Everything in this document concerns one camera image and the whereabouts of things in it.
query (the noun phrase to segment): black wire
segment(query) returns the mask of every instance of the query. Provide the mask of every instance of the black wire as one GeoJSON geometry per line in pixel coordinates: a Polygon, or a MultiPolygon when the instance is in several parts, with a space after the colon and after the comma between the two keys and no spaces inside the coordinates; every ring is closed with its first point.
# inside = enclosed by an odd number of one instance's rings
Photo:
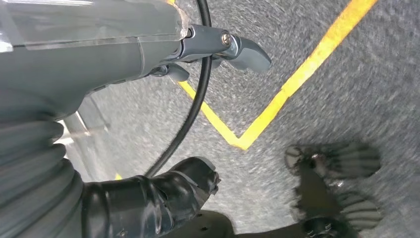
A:
{"type": "MultiPolygon", "coordinates": [[[[200,13],[201,23],[203,26],[211,27],[211,18],[210,18],[210,10],[207,4],[207,0],[197,0],[198,11],[200,13]]],[[[173,155],[175,150],[181,144],[182,140],[184,140],[185,136],[187,135],[188,131],[190,130],[191,126],[193,125],[198,113],[200,112],[201,104],[204,101],[204,96],[207,92],[207,86],[209,84],[210,79],[210,72],[211,72],[211,56],[203,58],[201,64],[201,74],[200,74],[200,81],[197,87],[197,93],[194,97],[193,104],[190,108],[187,118],[184,121],[184,124],[179,129],[177,135],[172,140],[168,148],[159,159],[147,170],[145,176],[148,178],[153,177],[168,161],[168,159],[173,155]]]]}

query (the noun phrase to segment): floor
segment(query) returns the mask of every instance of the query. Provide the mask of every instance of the floor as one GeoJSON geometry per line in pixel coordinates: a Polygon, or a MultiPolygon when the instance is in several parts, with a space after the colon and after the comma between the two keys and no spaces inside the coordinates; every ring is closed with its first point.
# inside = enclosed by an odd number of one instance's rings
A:
{"type": "MultiPolygon", "coordinates": [[[[177,3],[198,22],[192,0],[177,3]]],[[[258,42],[273,61],[267,73],[237,71],[229,64],[212,72],[206,102],[237,136],[311,54],[348,3],[209,1],[214,27],[258,42]]],[[[379,0],[248,150],[229,145],[200,114],[163,171],[189,156],[209,158],[222,182],[205,208],[229,216],[238,233],[260,232],[293,223],[289,203],[298,181],[283,163],[287,145],[362,140],[380,150],[383,167],[369,179],[345,181],[343,189],[373,196],[386,214],[380,226],[363,237],[418,238],[419,44],[420,4],[379,0]]],[[[193,86],[199,67],[187,66],[193,86]]],[[[168,78],[110,86],[89,100],[109,126],[84,140],[82,156],[68,152],[85,180],[144,173],[176,134],[191,104],[168,78]]]]}

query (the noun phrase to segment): yellow line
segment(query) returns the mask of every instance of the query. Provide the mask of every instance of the yellow line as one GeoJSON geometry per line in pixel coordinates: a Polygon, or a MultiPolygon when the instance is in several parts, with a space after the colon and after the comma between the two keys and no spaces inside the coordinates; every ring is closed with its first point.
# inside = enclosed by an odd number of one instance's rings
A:
{"type": "MultiPolygon", "coordinates": [[[[194,99],[196,92],[194,89],[185,81],[179,82],[179,85],[187,92],[188,95],[192,99],[194,99]]],[[[216,128],[216,130],[223,136],[223,138],[229,143],[230,145],[236,146],[238,143],[238,138],[236,135],[226,126],[225,123],[213,112],[213,110],[207,105],[207,103],[203,102],[201,106],[201,111],[210,121],[210,123],[216,128]]]]}
{"type": "MultiPolygon", "coordinates": [[[[202,106],[204,115],[229,144],[247,150],[275,118],[287,99],[313,75],[376,2],[377,0],[352,0],[330,26],[312,54],[284,83],[280,92],[275,95],[270,104],[240,138],[235,136],[206,103],[202,106]]],[[[180,85],[194,98],[194,89],[188,83],[182,82],[180,85]]]]}
{"type": "Polygon", "coordinates": [[[122,179],[121,175],[115,174],[115,179],[114,180],[121,180],[121,179],[122,179]]]}

